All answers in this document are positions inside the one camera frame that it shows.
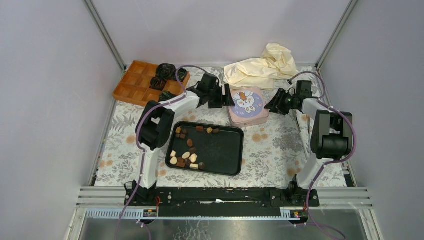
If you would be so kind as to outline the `pink grid box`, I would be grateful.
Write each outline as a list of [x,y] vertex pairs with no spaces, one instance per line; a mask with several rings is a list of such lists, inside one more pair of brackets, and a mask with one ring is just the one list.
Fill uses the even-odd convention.
[[239,111],[238,114],[233,111],[229,111],[229,121],[231,126],[237,128],[246,128],[256,125],[265,124],[269,117],[269,111],[263,110],[259,114],[255,114],[254,112],[247,114],[246,112]]

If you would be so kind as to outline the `silver metal tray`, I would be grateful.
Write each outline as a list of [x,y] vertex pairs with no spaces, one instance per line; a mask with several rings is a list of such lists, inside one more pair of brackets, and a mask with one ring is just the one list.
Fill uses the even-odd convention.
[[228,107],[229,111],[234,113],[246,112],[247,114],[254,113],[260,114],[264,109],[266,103],[262,90],[258,87],[244,88],[240,90],[232,90],[231,95],[235,103],[234,107]]

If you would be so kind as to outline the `black plastic tray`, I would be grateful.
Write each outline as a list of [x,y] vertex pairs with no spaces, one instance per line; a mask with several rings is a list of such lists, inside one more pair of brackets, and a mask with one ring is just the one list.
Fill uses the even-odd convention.
[[[180,121],[173,127],[164,161],[172,169],[233,177],[241,172],[243,148],[244,132],[238,127]],[[186,152],[191,155],[183,159]]]

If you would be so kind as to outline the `metal serving tongs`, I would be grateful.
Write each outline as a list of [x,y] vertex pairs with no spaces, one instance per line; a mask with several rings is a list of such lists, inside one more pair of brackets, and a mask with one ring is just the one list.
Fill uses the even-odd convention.
[[310,139],[313,131],[314,121],[308,115],[300,112],[299,110],[292,110],[291,112],[293,113],[294,120],[299,130],[305,156],[308,159],[311,155]]

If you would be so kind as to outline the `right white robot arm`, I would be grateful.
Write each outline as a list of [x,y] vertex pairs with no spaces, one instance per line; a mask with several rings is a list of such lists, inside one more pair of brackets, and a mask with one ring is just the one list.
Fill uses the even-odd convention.
[[303,170],[296,174],[287,191],[287,201],[293,206],[301,205],[307,194],[328,165],[350,158],[356,149],[356,133],[353,115],[325,105],[313,95],[312,82],[296,83],[294,93],[280,88],[265,106],[271,113],[287,115],[297,110],[313,120],[309,141],[310,158]]

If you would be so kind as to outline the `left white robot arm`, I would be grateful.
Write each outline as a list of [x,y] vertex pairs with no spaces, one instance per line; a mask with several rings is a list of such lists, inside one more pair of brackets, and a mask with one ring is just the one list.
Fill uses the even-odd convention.
[[167,143],[177,115],[208,105],[210,109],[234,107],[231,87],[222,84],[211,73],[204,73],[194,86],[183,89],[183,93],[166,101],[150,100],[136,126],[136,145],[140,149],[138,179],[135,181],[133,197],[144,206],[155,200],[157,163],[159,150]]

